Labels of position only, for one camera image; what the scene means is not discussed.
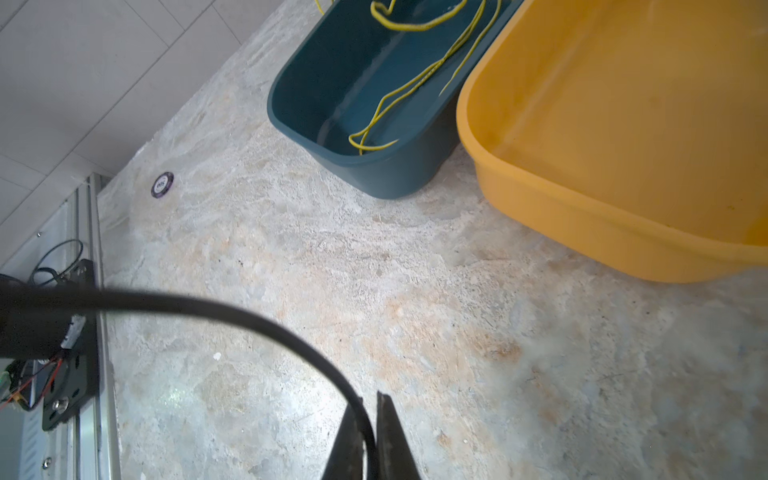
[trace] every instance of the orange container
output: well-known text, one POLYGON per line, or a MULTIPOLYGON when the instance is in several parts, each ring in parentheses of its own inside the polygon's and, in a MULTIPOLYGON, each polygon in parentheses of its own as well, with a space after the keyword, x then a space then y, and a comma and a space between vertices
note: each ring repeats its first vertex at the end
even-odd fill
POLYGON ((512 218, 633 276, 768 265, 768 4, 525 0, 458 132, 512 218))

